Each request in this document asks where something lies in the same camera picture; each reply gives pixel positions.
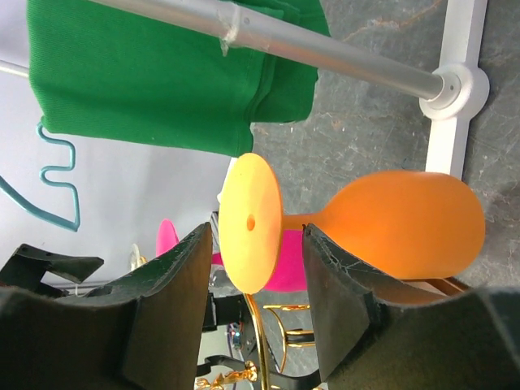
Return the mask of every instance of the green cloth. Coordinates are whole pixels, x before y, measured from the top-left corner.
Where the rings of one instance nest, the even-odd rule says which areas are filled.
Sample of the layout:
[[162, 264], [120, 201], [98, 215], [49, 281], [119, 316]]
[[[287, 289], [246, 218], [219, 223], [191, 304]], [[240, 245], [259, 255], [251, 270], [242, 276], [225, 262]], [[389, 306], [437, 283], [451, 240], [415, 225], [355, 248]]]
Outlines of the green cloth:
[[[319, 0], [241, 5], [328, 34]], [[86, 0], [28, 0], [29, 78], [55, 133], [251, 151], [252, 122], [310, 113], [315, 68]]]

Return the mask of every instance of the pink object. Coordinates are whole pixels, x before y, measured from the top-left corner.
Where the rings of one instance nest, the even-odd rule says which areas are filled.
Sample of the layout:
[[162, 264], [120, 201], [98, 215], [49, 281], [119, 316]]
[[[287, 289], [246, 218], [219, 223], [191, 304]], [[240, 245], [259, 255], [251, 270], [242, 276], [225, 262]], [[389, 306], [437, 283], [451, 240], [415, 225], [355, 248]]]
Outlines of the pink object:
[[[306, 270], [303, 267], [303, 251], [301, 241], [303, 232], [286, 230], [279, 253], [278, 265], [275, 273], [265, 287], [268, 291], [278, 293], [292, 293], [307, 289]], [[164, 219], [161, 222], [157, 235], [156, 256], [160, 256], [179, 244], [179, 237], [173, 223]], [[215, 253], [211, 263], [222, 266], [220, 253]]]
[[278, 264], [265, 289], [278, 293], [292, 293], [307, 289], [306, 269], [303, 267], [303, 231], [286, 230], [282, 238]]
[[[157, 233], [157, 241], [155, 243], [155, 256], [159, 257], [165, 254], [168, 250], [173, 249], [179, 244], [179, 236], [177, 236], [176, 227], [169, 219], [164, 219], [159, 226]], [[222, 266], [222, 256], [220, 253], [215, 253], [211, 260], [211, 264]]]

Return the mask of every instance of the gray marble floor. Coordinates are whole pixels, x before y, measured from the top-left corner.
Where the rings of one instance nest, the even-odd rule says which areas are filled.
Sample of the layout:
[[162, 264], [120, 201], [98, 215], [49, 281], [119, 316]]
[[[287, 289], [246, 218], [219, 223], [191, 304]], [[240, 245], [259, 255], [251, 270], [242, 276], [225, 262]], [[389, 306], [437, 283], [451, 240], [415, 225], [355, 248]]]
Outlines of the gray marble floor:
[[[439, 61], [446, 0], [323, 0], [335, 39], [433, 71]], [[470, 285], [520, 284], [520, 2], [489, 1], [481, 68], [491, 95], [470, 127], [464, 181], [486, 210], [487, 239], [460, 275]], [[323, 208], [348, 182], [388, 169], [423, 169], [430, 122], [418, 101], [391, 90], [322, 71], [314, 110], [304, 123], [258, 124], [254, 151], [267, 158], [282, 186], [287, 213]], [[299, 303], [306, 295], [258, 295], [261, 303]], [[311, 327], [290, 317], [290, 327]], [[268, 319], [275, 353], [280, 335]], [[314, 350], [290, 352], [287, 372], [317, 366]]]

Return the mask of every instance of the orange plastic object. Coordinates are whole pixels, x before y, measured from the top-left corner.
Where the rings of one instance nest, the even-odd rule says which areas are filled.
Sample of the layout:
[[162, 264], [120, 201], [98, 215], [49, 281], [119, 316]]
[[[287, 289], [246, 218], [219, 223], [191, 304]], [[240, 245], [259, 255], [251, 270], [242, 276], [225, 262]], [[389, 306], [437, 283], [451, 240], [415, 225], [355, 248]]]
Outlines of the orange plastic object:
[[260, 291], [275, 271], [282, 214], [275, 173], [258, 155], [243, 154], [227, 176], [219, 210], [224, 268], [243, 293]]
[[441, 279], [464, 271], [482, 249], [479, 199], [459, 179], [382, 171], [340, 190], [319, 213], [290, 215], [284, 229], [313, 223], [340, 247], [397, 279]]
[[[221, 220], [238, 218], [231, 202], [239, 199], [243, 209], [255, 210], [258, 220], [277, 220], [281, 212], [275, 174], [259, 156], [240, 157], [230, 172]], [[382, 171], [364, 176], [345, 186], [319, 213], [284, 216], [283, 229], [297, 230], [308, 223], [318, 226], [346, 251], [402, 280], [440, 279], [460, 273], [475, 260], [485, 236], [482, 207], [471, 189], [450, 175], [432, 172]], [[229, 241], [237, 234], [232, 230], [236, 225], [224, 226], [219, 226], [221, 244], [223, 233]], [[276, 263], [272, 256], [280, 247], [277, 237], [278, 231], [268, 240], [251, 240], [249, 248], [227, 243], [223, 263], [239, 289], [248, 278], [256, 277], [259, 263]], [[260, 256], [261, 250], [270, 257]], [[243, 253], [258, 255], [245, 260]]]

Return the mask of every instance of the white wall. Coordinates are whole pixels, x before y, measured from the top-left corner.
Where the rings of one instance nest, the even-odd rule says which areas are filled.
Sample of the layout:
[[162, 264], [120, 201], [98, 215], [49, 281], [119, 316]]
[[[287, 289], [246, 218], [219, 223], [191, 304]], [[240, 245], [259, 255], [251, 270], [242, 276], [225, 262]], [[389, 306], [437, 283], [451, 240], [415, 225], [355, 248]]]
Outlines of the white wall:
[[[28, 66], [24, 0], [0, 0], [0, 59]], [[41, 110], [25, 79], [0, 73], [0, 175], [36, 206], [72, 219], [72, 195], [38, 178], [45, 165], [67, 165], [67, 149], [40, 140]], [[230, 158], [203, 152], [118, 141], [60, 136], [77, 151], [73, 172], [51, 175], [80, 194], [82, 224], [72, 233], [21, 210], [0, 191], [0, 267], [21, 243], [69, 255], [99, 256], [106, 263], [91, 281], [128, 271], [132, 243], [154, 256], [155, 234], [171, 219], [180, 236], [218, 209]]]

